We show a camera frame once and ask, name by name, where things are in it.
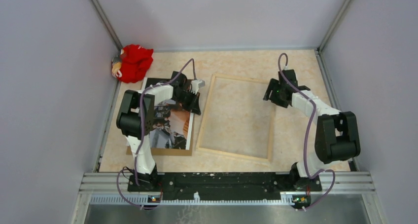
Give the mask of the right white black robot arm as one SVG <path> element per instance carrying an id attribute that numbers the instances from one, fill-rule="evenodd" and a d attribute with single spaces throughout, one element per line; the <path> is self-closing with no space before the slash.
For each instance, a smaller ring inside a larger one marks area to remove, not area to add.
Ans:
<path id="1" fill-rule="evenodd" d="M 309 119 L 303 160 L 292 165 L 289 177 L 294 190 L 303 190 L 309 179 L 328 170 L 330 165 L 359 156 L 357 119 L 353 112 L 335 109 L 308 87 L 299 86 L 294 70 L 279 71 L 278 75 L 278 79 L 270 80 L 263 99 L 279 107 L 298 109 Z"/>

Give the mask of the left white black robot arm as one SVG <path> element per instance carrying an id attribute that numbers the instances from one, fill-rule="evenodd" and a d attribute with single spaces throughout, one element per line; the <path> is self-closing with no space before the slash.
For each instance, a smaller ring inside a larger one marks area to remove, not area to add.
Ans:
<path id="1" fill-rule="evenodd" d="M 152 148 L 187 149 L 190 123 L 200 115 L 202 79 L 188 79 L 174 71 L 170 79 L 149 78 L 142 90 L 127 90 L 123 95 L 116 126 L 127 139 L 139 185 L 146 191 L 158 185 Z"/>

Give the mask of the printed photo with white border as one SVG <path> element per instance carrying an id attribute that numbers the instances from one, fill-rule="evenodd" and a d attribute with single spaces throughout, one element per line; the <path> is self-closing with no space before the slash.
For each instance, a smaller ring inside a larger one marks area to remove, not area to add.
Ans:
<path id="1" fill-rule="evenodd" d="M 154 107 L 150 146 L 153 149 L 189 150 L 189 122 L 193 121 L 193 116 L 174 99 L 160 102 Z"/>

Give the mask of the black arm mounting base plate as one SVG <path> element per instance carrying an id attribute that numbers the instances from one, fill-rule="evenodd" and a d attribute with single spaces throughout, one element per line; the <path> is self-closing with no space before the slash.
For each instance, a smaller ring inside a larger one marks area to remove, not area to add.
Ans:
<path id="1" fill-rule="evenodd" d="M 164 201 L 192 200 L 198 194 L 202 201 L 279 200 L 281 192 L 321 191 L 319 178 L 310 180 L 294 174 L 277 172 L 158 173 L 136 181 L 130 176 L 129 192 L 156 192 Z"/>

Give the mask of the brown cardboard backing board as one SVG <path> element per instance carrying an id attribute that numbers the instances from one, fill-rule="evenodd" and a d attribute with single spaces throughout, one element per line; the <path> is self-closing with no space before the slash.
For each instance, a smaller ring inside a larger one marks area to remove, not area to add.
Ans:
<path id="1" fill-rule="evenodd" d="M 174 88 L 167 83 L 149 85 L 144 90 L 125 91 L 117 117 L 117 128 L 127 140 L 132 155 L 151 152 L 152 155 L 190 156 L 190 149 L 153 149 L 150 132 L 153 130 L 154 107 L 160 102 L 173 99 Z"/>

